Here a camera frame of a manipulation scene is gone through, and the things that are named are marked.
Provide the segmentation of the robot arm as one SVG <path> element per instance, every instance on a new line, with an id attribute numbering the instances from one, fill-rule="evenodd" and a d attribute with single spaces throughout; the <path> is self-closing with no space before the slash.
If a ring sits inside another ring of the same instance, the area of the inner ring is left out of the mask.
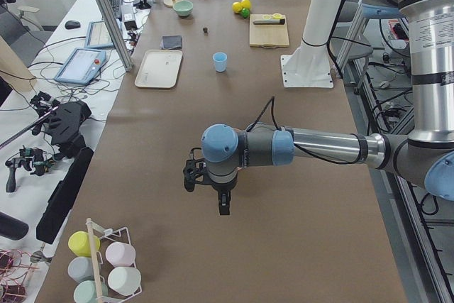
<path id="1" fill-rule="evenodd" d="M 453 198 L 453 0 L 362 0 L 367 18 L 398 18 L 409 23 L 414 129 L 407 135 L 370 136 L 263 125 L 244 131 L 225 124 L 201 137 L 202 158 L 190 158 L 184 187 L 209 185 L 222 215 L 230 212 L 238 170 L 288 165 L 296 156 L 339 164 L 364 163 L 425 189 Z"/>

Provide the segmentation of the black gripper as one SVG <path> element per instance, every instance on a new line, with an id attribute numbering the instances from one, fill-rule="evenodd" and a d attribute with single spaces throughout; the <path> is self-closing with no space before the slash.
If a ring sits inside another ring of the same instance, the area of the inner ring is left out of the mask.
<path id="1" fill-rule="evenodd" d="M 233 179 L 227 183 L 214 182 L 212 187 L 218 193 L 218 210 L 219 214 L 229 215 L 230 214 L 230 201 L 231 191 L 237 185 L 237 179 Z"/>

